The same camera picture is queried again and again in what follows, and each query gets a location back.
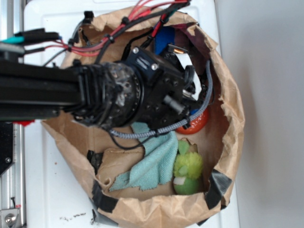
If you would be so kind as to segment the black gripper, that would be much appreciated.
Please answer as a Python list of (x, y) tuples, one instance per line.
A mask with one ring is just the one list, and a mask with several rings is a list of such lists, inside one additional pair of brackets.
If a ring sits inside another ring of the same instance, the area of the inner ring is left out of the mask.
[(202, 106), (201, 81), (186, 49), (168, 44), (157, 55), (135, 47), (125, 63), (137, 73), (143, 95), (134, 122), (163, 128)]

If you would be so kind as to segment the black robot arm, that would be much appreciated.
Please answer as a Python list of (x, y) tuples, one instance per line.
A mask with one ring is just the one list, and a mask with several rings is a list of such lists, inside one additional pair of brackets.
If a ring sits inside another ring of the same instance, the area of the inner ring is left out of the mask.
[(31, 121), (61, 111), (85, 126), (134, 122), (158, 129), (189, 118), (203, 105), (202, 85), (185, 50), (160, 55), (135, 47), (123, 61), (66, 69), (0, 61), (0, 119)]

